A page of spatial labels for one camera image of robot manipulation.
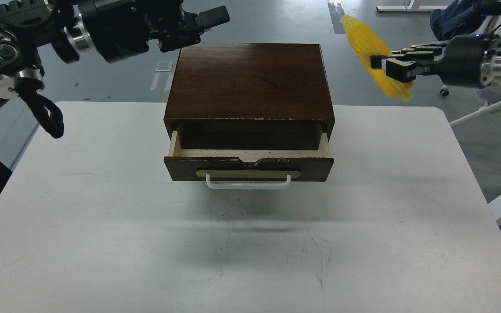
yellow corn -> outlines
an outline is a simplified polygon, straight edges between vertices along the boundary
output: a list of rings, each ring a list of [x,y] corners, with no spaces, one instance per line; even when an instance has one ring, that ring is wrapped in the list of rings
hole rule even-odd
[[[413,87],[413,82],[400,83],[397,80],[387,77],[384,70],[370,68],[371,56],[388,56],[392,54],[384,41],[382,41],[367,24],[364,24],[352,16],[347,14],[344,15],[342,24],[344,25],[347,39],[351,47],[380,89],[382,89],[388,97],[401,97],[403,101],[410,101],[413,96],[409,90]]]

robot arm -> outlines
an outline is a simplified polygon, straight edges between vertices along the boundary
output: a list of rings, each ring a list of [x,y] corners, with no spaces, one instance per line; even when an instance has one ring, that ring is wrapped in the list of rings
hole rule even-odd
[[[194,14],[184,11],[182,3],[22,0],[0,5],[0,107],[20,97],[40,125],[60,137],[61,111],[38,95],[44,88],[44,69],[37,48],[51,44],[66,63],[89,52],[99,52],[111,63],[147,52],[149,40],[157,39],[162,52],[197,44],[205,31],[229,21],[225,6]]]
[[[485,0],[482,10],[501,16],[501,0]],[[409,83],[416,75],[438,75],[445,85],[484,88],[501,77],[500,28],[486,33],[459,35],[449,42],[434,42],[395,51],[391,56],[372,56],[371,67],[384,69],[386,76]]]

wooden cabinet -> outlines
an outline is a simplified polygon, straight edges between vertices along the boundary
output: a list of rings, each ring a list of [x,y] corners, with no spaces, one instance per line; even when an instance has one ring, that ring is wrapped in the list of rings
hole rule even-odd
[[[183,48],[165,109],[173,180],[324,181],[334,110],[318,44]]]

white table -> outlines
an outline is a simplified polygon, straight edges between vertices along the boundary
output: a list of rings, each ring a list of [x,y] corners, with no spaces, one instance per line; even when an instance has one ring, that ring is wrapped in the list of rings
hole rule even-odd
[[[0,196],[0,312],[501,312],[501,233],[440,111],[334,107],[325,183],[171,182],[162,103],[60,103]]]

drawer handle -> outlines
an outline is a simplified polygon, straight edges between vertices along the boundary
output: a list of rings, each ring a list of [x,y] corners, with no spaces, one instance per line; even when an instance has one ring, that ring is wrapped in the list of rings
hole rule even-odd
[[[210,173],[206,173],[206,184],[213,190],[284,190],[291,183],[291,174],[287,173],[283,183],[255,183],[255,182],[217,182],[210,180]]]

